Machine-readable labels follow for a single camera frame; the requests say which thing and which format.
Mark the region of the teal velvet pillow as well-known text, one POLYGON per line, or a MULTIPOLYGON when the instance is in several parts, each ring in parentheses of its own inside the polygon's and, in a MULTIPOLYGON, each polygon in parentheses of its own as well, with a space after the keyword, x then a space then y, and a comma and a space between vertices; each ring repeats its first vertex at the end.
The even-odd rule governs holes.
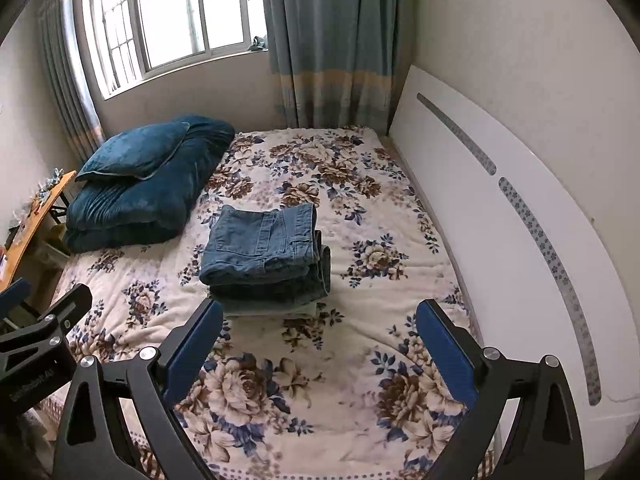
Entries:
POLYGON ((90 156, 76 181, 148 180, 175 154, 189 128, 188 122, 162 122, 116 134, 90 156))

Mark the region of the left grey-blue curtain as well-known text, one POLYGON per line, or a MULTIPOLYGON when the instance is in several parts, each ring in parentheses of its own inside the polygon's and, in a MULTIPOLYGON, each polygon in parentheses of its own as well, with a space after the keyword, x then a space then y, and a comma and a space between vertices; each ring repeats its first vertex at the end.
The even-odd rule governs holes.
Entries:
POLYGON ((37 0, 38 38, 49 89, 66 140, 86 162, 105 136, 80 55, 74 0, 37 0))

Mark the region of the white bed headboard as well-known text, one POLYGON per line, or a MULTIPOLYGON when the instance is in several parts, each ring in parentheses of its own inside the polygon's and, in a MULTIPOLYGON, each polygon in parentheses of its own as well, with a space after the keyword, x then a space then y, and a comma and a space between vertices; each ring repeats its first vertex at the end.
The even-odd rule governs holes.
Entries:
POLYGON ((497 119, 412 68, 390 137, 428 203, 480 338, 511 359, 556 356, 585 465, 639 418, 639 337, 614 264, 554 174, 497 119))

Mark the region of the dark folded jeans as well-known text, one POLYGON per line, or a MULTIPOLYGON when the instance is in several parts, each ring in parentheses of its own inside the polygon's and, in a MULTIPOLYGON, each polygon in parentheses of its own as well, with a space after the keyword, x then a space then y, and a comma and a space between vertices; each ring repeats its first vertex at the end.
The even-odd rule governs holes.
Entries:
POLYGON ((203 257, 200 279, 217 300, 306 304, 331 291, 331 252, 320 231, 291 240, 281 255, 224 260, 221 252, 211 252, 203 257))

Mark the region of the pale folded pants bottom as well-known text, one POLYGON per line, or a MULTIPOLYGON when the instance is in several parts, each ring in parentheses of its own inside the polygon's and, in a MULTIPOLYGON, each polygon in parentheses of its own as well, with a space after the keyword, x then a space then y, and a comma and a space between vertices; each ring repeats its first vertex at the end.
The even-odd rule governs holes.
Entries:
POLYGON ((312 318, 318 310, 318 301, 306 304, 287 304, 274 301, 236 301, 222 300, 218 302, 224 307, 224 314, 228 318, 244 318, 244 316, 259 316, 260 318, 312 318))

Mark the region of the cloth on window sill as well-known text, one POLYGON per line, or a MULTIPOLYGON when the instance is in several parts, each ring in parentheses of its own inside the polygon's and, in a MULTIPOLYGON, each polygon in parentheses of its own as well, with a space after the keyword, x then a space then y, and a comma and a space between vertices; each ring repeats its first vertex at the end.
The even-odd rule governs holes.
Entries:
POLYGON ((268 50, 268 39, 266 37, 255 36, 250 47, 250 52, 262 52, 268 50))

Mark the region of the orange folding side table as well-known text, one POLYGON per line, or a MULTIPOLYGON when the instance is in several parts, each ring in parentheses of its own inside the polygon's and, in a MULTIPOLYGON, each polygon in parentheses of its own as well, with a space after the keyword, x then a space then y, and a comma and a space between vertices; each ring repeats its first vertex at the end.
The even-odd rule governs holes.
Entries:
POLYGON ((4 292, 13 282, 16 270, 25 255, 29 243, 37 234, 45 218, 50 217, 55 222, 66 215, 68 199, 64 192, 70 183, 74 182, 76 171, 63 174, 58 183, 50 189, 47 200, 25 219, 24 226, 17 230, 11 247, 1 260, 1 290, 4 292))

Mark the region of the bedroom window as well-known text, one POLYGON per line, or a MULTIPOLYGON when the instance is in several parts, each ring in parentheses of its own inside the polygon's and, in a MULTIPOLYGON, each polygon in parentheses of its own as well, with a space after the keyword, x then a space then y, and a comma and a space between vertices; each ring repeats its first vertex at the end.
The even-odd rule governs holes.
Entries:
POLYGON ((267 38, 262 0, 82 0, 82 17, 104 98, 267 38))

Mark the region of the grey-blue curtain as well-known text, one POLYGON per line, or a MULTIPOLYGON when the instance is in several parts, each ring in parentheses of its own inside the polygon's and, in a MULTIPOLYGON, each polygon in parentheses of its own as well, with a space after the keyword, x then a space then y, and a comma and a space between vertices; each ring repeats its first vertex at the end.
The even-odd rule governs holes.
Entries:
POLYGON ((105 136, 80 55, 74 0, 37 0, 38 38, 49 89, 66 140, 86 162, 105 136))
POLYGON ((290 128, 390 128, 416 0, 262 0, 277 110, 290 128))

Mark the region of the right grey-blue curtain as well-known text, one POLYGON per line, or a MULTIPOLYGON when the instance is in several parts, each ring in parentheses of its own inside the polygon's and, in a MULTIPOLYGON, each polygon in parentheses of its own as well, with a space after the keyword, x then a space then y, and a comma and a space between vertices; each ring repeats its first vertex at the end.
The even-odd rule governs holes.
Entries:
POLYGON ((290 128, 390 128, 416 0, 262 0, 277 110, 290 128))

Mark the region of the light blue denim jeans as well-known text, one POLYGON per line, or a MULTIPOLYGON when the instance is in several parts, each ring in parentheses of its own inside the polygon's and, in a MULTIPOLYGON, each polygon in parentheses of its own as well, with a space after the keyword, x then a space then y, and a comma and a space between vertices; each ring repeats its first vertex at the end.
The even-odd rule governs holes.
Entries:
POLYGON ((316 207, 249 211, 223 206, 210 229, 200 280, 209 287, 301 278, 319 261, 316 207))

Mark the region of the teal folded velvet quilt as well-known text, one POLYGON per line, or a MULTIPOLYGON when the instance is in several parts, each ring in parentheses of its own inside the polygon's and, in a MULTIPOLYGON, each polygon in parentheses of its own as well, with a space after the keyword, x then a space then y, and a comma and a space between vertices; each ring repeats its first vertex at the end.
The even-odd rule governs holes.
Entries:
POLYGON ((128 245, 167 242, 181 234, 202 189, 235 137, 228 122, 186 114, 186 137, 148 180, 78 182, 68 206, 64 243, 74 254, 128 245))

